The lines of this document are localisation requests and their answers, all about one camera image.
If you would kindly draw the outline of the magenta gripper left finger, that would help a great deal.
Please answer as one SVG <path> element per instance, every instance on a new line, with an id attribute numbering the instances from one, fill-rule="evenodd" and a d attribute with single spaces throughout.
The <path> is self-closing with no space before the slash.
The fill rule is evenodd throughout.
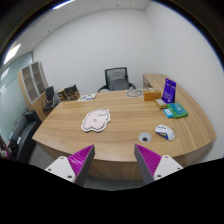
<path id="1" fill-rule="evenodd" d="M 58 157 L 46 168 L 46 171 L 83 186 L 94 156 L 95 148 L 90 145 L 68 157 Z"/>

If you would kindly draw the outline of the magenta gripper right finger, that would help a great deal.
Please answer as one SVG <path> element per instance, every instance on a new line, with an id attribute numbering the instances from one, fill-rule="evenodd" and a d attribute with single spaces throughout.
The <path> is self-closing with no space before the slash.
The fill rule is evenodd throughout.
<path id="1" fill-rule="evenodd" d="M 182 169 L 182 166 L 169 155 L 160 156 L 138 144 L 134 147 L 134 155 L 145 184 L 152 183 Z"/>

